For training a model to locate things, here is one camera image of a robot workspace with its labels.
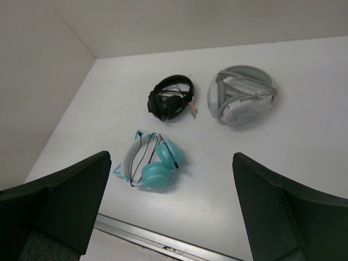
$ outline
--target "black headphones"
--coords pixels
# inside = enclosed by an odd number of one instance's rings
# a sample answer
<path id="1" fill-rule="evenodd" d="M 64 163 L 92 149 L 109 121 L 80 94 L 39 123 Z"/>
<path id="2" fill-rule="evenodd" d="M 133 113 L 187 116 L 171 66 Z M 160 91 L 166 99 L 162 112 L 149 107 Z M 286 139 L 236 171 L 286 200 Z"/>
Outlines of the black headphones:
<path id="1" fill-rule="evenodd" d="M 182 91 L 177 84 L 187 84 L 189 91 Z M 195 88 L 192 81 L 183 75 L 173 75 L 162 80 L 148 96 L 147 109 L 160 120 L 170 120 L 179 115 L 192 101 Z"/>

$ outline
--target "gray wall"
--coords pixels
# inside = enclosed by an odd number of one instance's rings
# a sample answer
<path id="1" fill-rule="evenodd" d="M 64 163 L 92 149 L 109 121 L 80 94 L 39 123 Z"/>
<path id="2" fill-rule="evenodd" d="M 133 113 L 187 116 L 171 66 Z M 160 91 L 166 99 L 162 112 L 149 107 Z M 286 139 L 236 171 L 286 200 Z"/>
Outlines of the gray wall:
<path id="1" fill-rule="evenodd" d="M 0 189 L 25 181 L 95 61 L 44 0 L 0 1 Z"/>
<path id="2" fill-rule="evenodd" d="M 52 0 L 97 58 L 348 35 L 347 0 Z"/>

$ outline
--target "cat ear headphones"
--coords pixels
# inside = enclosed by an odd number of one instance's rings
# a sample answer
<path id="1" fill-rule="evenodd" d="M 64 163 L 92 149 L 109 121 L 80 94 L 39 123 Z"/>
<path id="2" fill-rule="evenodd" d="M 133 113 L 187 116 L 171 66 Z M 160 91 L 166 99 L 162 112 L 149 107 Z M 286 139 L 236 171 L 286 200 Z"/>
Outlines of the cat ear headphones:
<path id="1" fill-rule="evenodd" d="M 139 131 L 137 132 L 137 136 L 133 145 L 128 150 L 124 161 L 114 170 L 114 174 L 123 177 L 132 187 L 160 189 L 168 186 L 172 172 L 179 168 L 179 164 L 184 159 L 183 153 L 174 142 L 159 133 L 144 134 Z M 145 157 L 150 141 L 153 139 L 156 139 L 156 144 L 151 157 L 147 165 L 142 168 L 140 179 L 134 181 L 134 176 Z M 147 144 L 144 155 L 134 170 L 134 158 L 144 144 Z M 155 151 L 160 162 L 151 162 Z"/>
<path id="2" fill-rule="evenodd" d="M 207 100 L 210 113 L 226 124 L 255 120 L 277 95 L 271 76 L 252 66 L 226 68 L 214 77 Z"/>
<path id="3" fill-rule="evenodd" d="M 182 91 L 178 84 L 188 85 L 189 91 Z M 195 88 L 189 78 L 183 75 L 170 76 L 157 84 L 150 92 L 147 102 L 148 112 L 162 121 L 170 120 L 185 109 L 192 101 L 194 94 Z"/>

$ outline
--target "metal track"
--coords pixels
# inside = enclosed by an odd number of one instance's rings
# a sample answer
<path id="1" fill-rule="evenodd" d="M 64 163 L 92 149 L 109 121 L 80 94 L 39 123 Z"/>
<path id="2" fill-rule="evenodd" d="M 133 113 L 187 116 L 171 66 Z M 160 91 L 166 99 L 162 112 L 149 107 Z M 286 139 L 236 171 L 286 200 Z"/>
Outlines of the metal track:
<path id="1" fill-rule="evenodd" d="M 182 261 L 240 261 L 98 214 L 94 227 L 115 237 Z"/>

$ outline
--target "black headband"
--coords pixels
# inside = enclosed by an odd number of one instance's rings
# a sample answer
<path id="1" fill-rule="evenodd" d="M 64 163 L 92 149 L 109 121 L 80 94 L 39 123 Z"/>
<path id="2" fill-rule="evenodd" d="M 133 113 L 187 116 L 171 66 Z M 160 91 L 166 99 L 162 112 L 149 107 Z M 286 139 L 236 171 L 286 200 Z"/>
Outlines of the black headband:
<path id="1" fill-rule="evenodd" d="M 154 87 L 153 91 L 150 92 L 149 98 L 154 94 L 160 94 L 163 91 L 163 89 L 169 87 L 170 85 L 175 85 L 180 83 L 187 84 L 190 87 L 189 91 L 181 91 L 181 94 L 184 96 L 183 102 L 184 103 L 191 102 L 195 94 L 194 84 L 189 78 L 183 75 L 172 75 L 163 79 L 159 84 L 157 84 Z"/>

